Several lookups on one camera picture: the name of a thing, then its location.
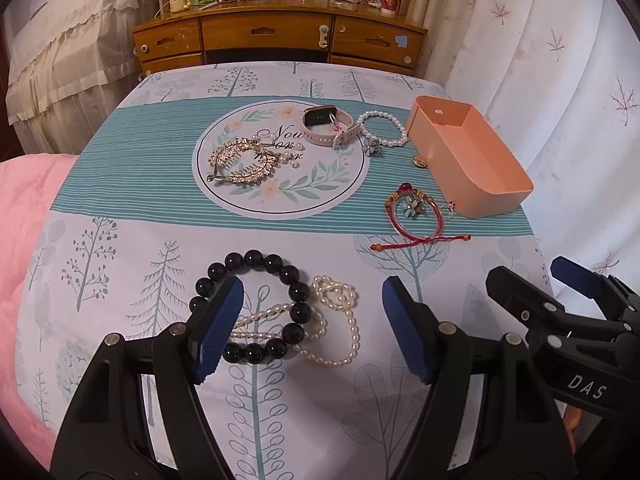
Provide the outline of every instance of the white curtain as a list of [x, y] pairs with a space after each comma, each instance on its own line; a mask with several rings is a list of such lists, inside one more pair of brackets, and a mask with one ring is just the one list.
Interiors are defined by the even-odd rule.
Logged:
[[527, 170], [547, 264], [562, 254], [640, 290], [640, 43], [616, 1], [429, 0], [424, 25], [418, 73], [475, 105]]

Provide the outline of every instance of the orange plastic box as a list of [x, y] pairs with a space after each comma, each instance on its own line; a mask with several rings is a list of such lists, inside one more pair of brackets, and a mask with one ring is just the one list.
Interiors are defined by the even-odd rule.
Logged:
[[406, 129], [444, 198], [462, 216], [511, 212], [533, 191], [513, 153], [470, 104], [418, 96]]

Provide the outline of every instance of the wooden desk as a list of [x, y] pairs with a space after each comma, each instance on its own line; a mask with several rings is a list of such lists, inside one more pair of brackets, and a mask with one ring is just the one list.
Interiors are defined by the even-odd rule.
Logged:
[[[326, 40], [320, 28], [326, 27]], [[313, 60], [414, 72], [427, 31], [369, 6], [331, 0], [243, 0], [133, 28], [147, 75], [231, 60]]]

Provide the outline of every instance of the tablecloth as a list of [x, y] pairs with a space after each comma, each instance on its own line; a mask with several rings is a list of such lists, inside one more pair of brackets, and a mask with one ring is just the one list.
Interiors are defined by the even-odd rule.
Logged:
[[[36, 244], [25, 280], [15, 345], [20, 397], [52, 432], [93, 352], [109, 332], [127, 338], [159, 333], [188, 317], [194, 282], [210, 263], [256, 248], [297, 266], [303, 279], [329, 275], [354, 286], [360, 330], [352, 364], [325, 368], [299, 356], [269, 365], [221, 362], [198, 393], [238, 479], [388, 479], [416, 421], [427, 388], [402, 359], [386, 320], [381, 286], [398, 275], [440, 320], [468, 334], [498, 339], [524, 327], [486, 296], [484, 279], [506, 265], [550, 291], [549, 278], [521, 209], [495, 218], [455, 215], [439, 242], [375, 253], [399, 240], [386, 197], [411, 182], [444, 201], [415, 149], [383, 148], [369, 158], [362, 140], [319, 148], [298, 128], [309, 104], [335, 104], [352, 115], [387, 111], [401, 121], [420, 94], [438, 85], [367, 69], [298, 62], [224, 64], [145, 79], [103, 124], [69, 173]], [[382, 118], [370, 131], [396, 138]], [[278, 168], [259, 187], [206, 179], [211, 150], [237, 136], [276, 133], [277, 151], [299, 163]], [[294, 145], [304, 144], [298, 152]], [[431, 216], [406, 219], [416, 232]], [[244, 314], [288, 300], [287, 287], [264, 272], [241, 277]], [[315, 354], [348, 352], [344, 316], [326, 313], [327, 335]], [[277, 330], [284, 318], [260, 321]], [[143, 381], [146, 415], [158, 457], [172, 463], [152, 378]], [[482, 378], [474, 378], [452, 466], [470, 452]]]

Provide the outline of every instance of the black bead bracelet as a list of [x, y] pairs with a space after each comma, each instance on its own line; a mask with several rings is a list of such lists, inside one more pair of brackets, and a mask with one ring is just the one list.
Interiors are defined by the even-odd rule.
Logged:
[[305, 303], [309, 298], [310, 289], [306, 283], [300, 282], [300, 271], [292, 265], [284, 265], [277, 254], [262, 256], [256, 249], [247, 251], [244, 256], [240, 253], [229, 253], [225, 257], [225, 263], [213, 263], [207, 269], [207, 277], [200, 278], [195, 285], [196, 293], [189, 302], [189, 309], [193, 312], [196, 308], [213, 297], [216, 290], [215, 282], [223, 281], [229, 273], [237, 274], [245, 267], [254, 270], [264, 269], [269, 274], [277, 274], [284, 285], [289, 285], [289, 297], [294, 302], [289, 310], [292, 323], [286, 324], [282, 329], [280, 338], [271, 338], [262, 346], [258, 343], [249, 343], [242, 346], [235, 342], [229, 342], [225, 346], [222, 357], [229, 363], [246, 361], [249, 364], [260, 364], [267, 357], [273, 359], [283, 358], [288, 351], [288, 345], [297, 345], [305, 337], [302, 325], [312, 318], [312, 309]]

